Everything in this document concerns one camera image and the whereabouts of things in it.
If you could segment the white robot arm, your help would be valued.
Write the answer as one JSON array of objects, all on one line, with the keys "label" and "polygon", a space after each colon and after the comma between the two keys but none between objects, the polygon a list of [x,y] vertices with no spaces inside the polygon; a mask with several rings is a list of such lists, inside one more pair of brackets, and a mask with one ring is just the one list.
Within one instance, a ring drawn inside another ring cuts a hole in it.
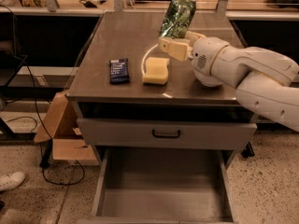
[{"label": "white robot arm", "polygon": [[161,37],[158,46],[181,62],[189,60],[203,85],[226,84],[246,109],[299,131],[299,89],[291,86],[298,64],[291,58],[269,49],[239,49],[194,32],[183,38]]}]

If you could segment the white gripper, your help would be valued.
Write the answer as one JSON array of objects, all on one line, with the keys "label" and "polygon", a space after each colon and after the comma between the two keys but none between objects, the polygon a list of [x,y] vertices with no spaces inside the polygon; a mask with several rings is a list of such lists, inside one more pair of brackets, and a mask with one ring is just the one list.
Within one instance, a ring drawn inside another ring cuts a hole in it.
[{"label": "white gripper", "polygon": [[193,71],[199,80],[214,80],[211,76],[211,66],[218,53],[229,46],[229,43],[192,31],[188,31],[185,38],[159,37],[158,47],[178,61],[192,60]]}]

